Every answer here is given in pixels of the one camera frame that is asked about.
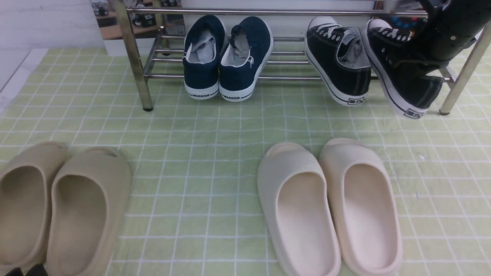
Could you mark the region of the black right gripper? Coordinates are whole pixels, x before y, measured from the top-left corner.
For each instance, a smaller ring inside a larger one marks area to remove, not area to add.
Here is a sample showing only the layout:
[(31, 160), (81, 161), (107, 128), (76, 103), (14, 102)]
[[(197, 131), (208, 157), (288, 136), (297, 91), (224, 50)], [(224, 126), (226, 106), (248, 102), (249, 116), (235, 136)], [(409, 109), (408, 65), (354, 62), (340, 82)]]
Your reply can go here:
[(387, 14), (425, 14), (423, 28), (389, 54), (393, 68), (430, 73), (443, 68), (486, 26), (489, 0), (384, 0)]

